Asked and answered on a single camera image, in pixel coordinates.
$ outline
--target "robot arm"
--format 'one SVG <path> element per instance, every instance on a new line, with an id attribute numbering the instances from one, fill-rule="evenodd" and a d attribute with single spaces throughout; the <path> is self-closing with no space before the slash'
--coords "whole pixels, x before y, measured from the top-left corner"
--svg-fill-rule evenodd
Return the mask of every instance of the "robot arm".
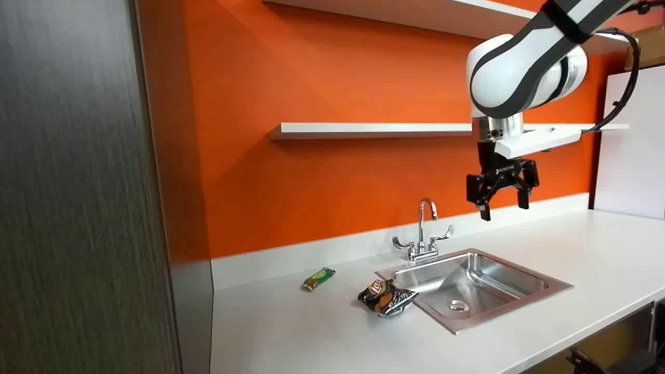
<path id="1" fill-rule="evenodd" d="M 515 35 L 492 38 L 470 52 L 468 84 L 471 125 L 479 133 L 483 175 L 468 177 L 468 202 L 490 221 L 488 202 L 504 187 L 518 187 L 519 208 L 539 186 L 537 162 L 522 156 L 581 139 L 581 132 L 522 128 L 527 108 L 572 93 L 587 75 L 581 48 L 595 29 L 629 0 L 547 0 Z"/>

